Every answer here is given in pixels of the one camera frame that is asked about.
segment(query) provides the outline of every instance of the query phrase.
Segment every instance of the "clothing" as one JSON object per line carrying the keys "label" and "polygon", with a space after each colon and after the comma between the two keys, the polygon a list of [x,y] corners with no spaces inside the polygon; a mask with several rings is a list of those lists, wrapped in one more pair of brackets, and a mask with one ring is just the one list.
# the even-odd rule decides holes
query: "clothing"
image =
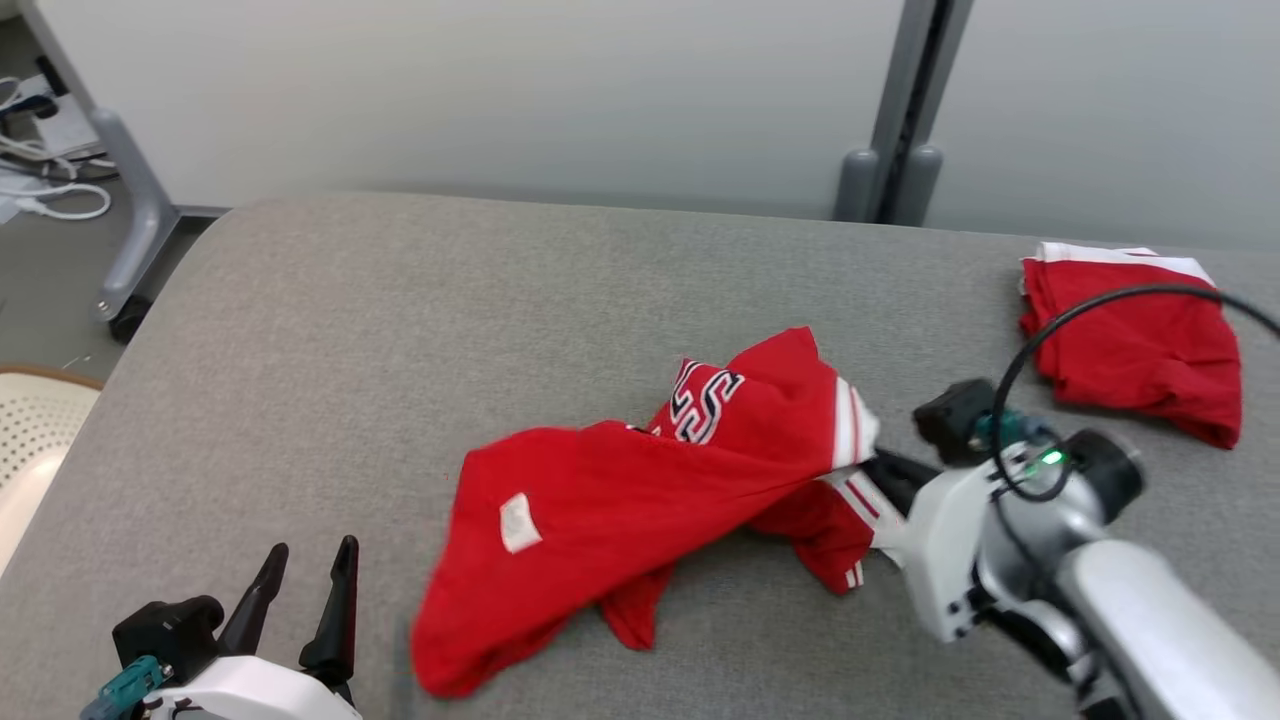
{"label": "clothing", "polygon": [[796,328],[724,368],[685,360],[643,429],[536,428],[472,451],[412,630],[419,682],[468,694],[593,602],[650,648],[673,562],[744,524],[792,538],[833,592],[861,584],[872,528],[815,478],[869,457],[877,429]]}
{"label": "clothing", "polygon": [[[1030,310],[1021,327],[1038,332],[1055,315],[1123,287],[1181,283],[1213,288],[1192,258],[1144,247],[1103,250],[1044,242],[1023,260]],[[1135,410],[1219,447],[1240,437],[1240,354],[1221,305],[1181,295],[1119,300],[1071,320],[1041,346],[1037,368],[1059,401]]]}

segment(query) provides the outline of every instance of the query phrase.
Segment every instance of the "gray table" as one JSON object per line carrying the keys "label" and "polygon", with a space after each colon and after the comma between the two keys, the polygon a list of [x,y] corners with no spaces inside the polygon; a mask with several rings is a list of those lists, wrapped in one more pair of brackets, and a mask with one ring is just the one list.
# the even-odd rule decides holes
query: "gray table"
{"label": "gray table", "polygon": [[[119,669],[118,620],[198,593],[230,606],[279,541],[293,553],[261,653],[292,664],[352,533],[365,717],[1069,717],[1070,693],[996,632],[927,638],[887,561],[836,598],[786,546],[748,536],[681,562],[652,653],[588,611],[472,700],[439,703],[406,642],[468,448],[539,424],[643,421],[682,355],[723,361],[810,324],[884,420],[882,442],[927,455],[910,410],[1002,370],[1033,247],[406,195],[236,211],[173,275],[0,580],[0,714],[74,717]],[[1197,255],[1280,310],[1280,255]],[[1280,370],[1274,341],[1233,323],[1248,391],[1234,452],[1055,407],[1030,377],[1015,401],[1137,443],[1149,488],[1117,532],[1171,557],[1280,662]]]}

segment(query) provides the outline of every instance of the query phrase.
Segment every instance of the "jersey number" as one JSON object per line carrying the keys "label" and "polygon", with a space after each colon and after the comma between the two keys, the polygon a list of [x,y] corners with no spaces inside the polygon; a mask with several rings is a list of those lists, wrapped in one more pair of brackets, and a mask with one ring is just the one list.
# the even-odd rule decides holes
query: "jersey number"
{"label": "jersey number", "polygon": [[689,377],[701,365],[701,363],[685,365],[680,378],[676,379],[676,389],[671,393],[671,424],[676,428],[676,437],[695,445],[710,442],[724,405],[742,384],[742,375],[721,370],[703,387],[689,387]]}

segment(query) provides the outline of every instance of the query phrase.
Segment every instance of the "chair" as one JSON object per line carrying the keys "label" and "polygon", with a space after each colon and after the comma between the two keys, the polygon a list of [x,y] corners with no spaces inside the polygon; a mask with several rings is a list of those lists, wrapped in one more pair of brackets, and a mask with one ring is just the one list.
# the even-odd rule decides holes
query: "chair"
{"label": "chair", "polygon": [[0,365],[0,575],[101,389],[61,370]]}

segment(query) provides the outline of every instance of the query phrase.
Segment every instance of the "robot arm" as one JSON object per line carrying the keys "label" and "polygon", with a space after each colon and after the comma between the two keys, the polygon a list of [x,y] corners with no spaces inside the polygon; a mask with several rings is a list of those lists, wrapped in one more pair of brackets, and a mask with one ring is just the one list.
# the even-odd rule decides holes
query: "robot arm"
{"label": "robot arm", "polygon": [[869,473],[891,500],[910,500],[904,575],[920,624],[941,642],[996,625],[1075,688],[1091,720],[1280,717],[1280,676],[1262,656],[1160,556],[1108,536],[1142,492],[1135,454],[1092,430],[1057,450],[1020,418],[1001,455],[1016,482],[1057,484],[1071,456],[1062,491],[1029,502],[978,460],[991,396],[973,380],[916,411],[952,468],[916,482],[914,497],[901,478]]}
{"label": "robot arm", "polygon": [[151,602],[111,630],[125,669],[81,720],[360,720],[347,682],[356,660],[360,543],[342,541],[315,639],[293,670],[257,657],[268,606],[284,579],[289,548],[271,548],[223,633],[223,606],[209,596]]}

